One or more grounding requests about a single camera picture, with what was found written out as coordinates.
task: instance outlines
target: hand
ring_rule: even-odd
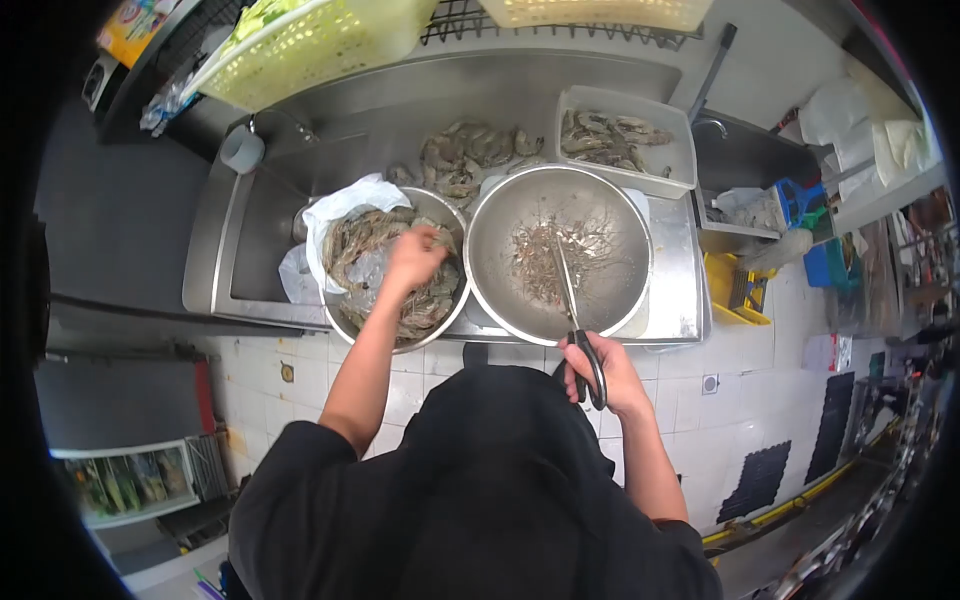
[[[446,258],[446,248],[434,246],[437,230],[418,225],[404,231],[394,242],[387,274],[379,296],[403,302],[410,292],[427,283]]]
[[[636,411],[649,411],[653,414],[653,404],[644,391],[643,384],[640,383],[640,378],[636,375],[634,365],[630,362],[630,357],[627,356],[627,350],[623,349],[623,345],[614,340],[602,338],[592,331],[587,332],[587,338],[596,350],[603,373],[607,377],[607,406],[610,410],[619,417]],[[584,352],[575,344],[569,344],[566,338],[563,338],[557,346],[564,351],[566,359],[564,371],[566,395],[570,397],[571,402],[576,402],[578,398],[575,373],[585,377],[589,385],[596,389],[593,369]]]

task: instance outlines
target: black scissors handle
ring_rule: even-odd
[[[583,329],[567,333],[566,341],[568,344],[576,344],[584,352],[590,362],[590,368],[593,369],[593,379],[597,382],[596,390],[589,390],[588,393],[587,380],[577,373],[577,401],[583,402],[589,397],[593,407],[602,411],[607,406],[607,377],[603,373],[603,364],[600,362],[600,358]]]

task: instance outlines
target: faucet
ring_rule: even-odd
[[[721,123],[719,119],[710,119],[706,117],[701,117],[699,119],[694,120],[693,123],[690,124],[690,128],[693,129],[698,125],[706,125],[706,124],[717,126],[717,129],[720,130],[720,137],[727,139],[727,126]]]
[[[293,122],[294,122],[294,125],[295,125],[296,128],[297,128],[297,133],[299,133],[300,135],[303,136],[303,141],[305,141],[305,142],[307,142],[307,143],[313,143],[313,142],[316,142],[316,141],[320,141],[320,137],[319,137],[318,135],[316,135],[316,134],[313,132],[313,130],[311,130],[311,129],[308,128],[307,126],[303,125],[303,124],[297,119],[297,117],[295,117],[294,115],[290,114],[289,112],[285,112],[285,111],[283,111],[283,110],[280,110],[279,108],[264,108],[263,110],[260,110],[259,112],[255,112],[254,114],[250,115],[250,121],[247,123],[247,129],[250,130],[250,133],[256,133],[256,128],[255,128],[255,126],[254,126],[254,121],[256,120],[256,115],[262,114],[262,113],[264,113],[264,112],[278,112],[278,113],[284,115],[285,117],[287,117],[288,119],[290,119],[291,121],[293,121]]]

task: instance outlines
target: person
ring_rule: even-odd
[[[370,317],[317,423],[276,439],[230,517],[228,556],[257,600],[720,598],[653,405],[617,342],[590,332],[623,427],[625,489],[564,384],[463,369],[430,391],[393,452],[358,462],[383,419],[400,306],[445,257],[436,230],[395,242]]]

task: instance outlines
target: scissor blade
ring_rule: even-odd
[[[566,265],[566,256],[564,256],[564,249],[557,243],[554,246],[554,260],[557,261],[557,271],[560,275],[561,289],[564,294],[564,304],[566,304],[566,314],[569,317],[570,322],[573,324],[573,328],[579,329],[580,324],[577,321],[577,301],[573,295],[573,282],[570,281],[570,270]]]

